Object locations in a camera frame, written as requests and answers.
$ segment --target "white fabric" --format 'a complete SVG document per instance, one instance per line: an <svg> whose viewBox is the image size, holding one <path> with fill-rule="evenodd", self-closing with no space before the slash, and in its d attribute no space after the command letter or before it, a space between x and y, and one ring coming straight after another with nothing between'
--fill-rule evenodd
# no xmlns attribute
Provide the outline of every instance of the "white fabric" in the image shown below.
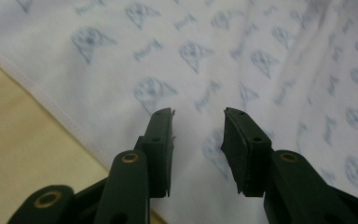
<svg viewBox="0 0 358 224"><path fill-rule="evenodd" d="M358 196L358 0L0 0L0 65L106 167L175 109L169 223L267 222L219 150L227 106Z"/></svg>

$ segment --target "metal rivet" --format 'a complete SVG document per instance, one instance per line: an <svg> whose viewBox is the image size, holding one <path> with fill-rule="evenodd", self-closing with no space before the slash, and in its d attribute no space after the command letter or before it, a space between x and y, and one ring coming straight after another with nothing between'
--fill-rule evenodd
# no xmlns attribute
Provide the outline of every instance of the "metal rivet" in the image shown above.
<svg viewBox="0 0 358 224"><path fill-rule="evenodd" d="M135 162L138 161L139 156L136 153L127 153L126 155L124 155L121 160L126 162L126 163L131 163L131 162Z"/></svg>
<svg viewBox="0 0 358 224"><path fill-rule="evenodd" d="M298 162L298 157L293 153L283 152L280 157L283 161Z"/></svg>
<svg viewBox="0 0 358 224"><path fill-rule="evenodd" d="M59 201L61 196L62 193L57 190L46 192L34 201L34 206L37 208L48 208Z"/></svg>

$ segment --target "fabric pattern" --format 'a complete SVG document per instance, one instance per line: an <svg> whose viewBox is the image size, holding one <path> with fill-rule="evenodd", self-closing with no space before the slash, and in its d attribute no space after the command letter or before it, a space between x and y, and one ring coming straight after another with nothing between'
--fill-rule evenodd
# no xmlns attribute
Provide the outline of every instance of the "fabric pattern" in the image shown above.
<svg viewBox="0 0 358 224"><path fill-rule="evenodd" d="M219 149L228 106L358 196L358 0L0 0L0 66L106 167L174 108L169 223L267 223Z"/></svg>

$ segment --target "black clamp jaw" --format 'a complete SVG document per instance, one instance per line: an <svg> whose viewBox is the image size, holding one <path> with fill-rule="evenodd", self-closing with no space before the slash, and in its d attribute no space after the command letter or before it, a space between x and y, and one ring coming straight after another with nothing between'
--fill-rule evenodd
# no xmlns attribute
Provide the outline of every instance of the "black clamp jaw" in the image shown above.
<svg viewBox="0 0 358 224"><path fill-rule="evenodd" d="M225 111L221 147L245 197L263 197L273 224L358 224L358 198L328 186L307 160L271 141L243 111Z"/></svg>
<svg viewBox="0 0 358 224"><path fill-rule="evenodd" d="M272 150L245 112L227 108L225 114L221 149L238 193L264 196L269 223L358 224L358 198L328 186L301 155ZM149 199L170 193L172 116L169 108L154 113L145 136L115 157L106 179L77 194L67 186L43 188L8 223L149 223Z"/></svg>
<svg viewBox="0 0 358 224"><path fill-rule="evenodd" d="M170 193L173 114L170 108L154 113L145 136L115 157L106 179L77 194L67 186L40 189L8 223L150 223L149 199Z"/></svg>

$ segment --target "wooden table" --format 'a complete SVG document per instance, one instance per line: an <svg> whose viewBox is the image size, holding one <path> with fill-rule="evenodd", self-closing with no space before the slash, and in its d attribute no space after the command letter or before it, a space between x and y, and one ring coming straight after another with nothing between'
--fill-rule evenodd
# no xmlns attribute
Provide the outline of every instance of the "wooden table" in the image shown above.
<svg viewBox="0 0 358 224"><path fill-rule="evenodd" d="M48 185L78 192L104 169L32 95L0 69L0 223ZM152 223L164 223L156 214Z"/></svg>

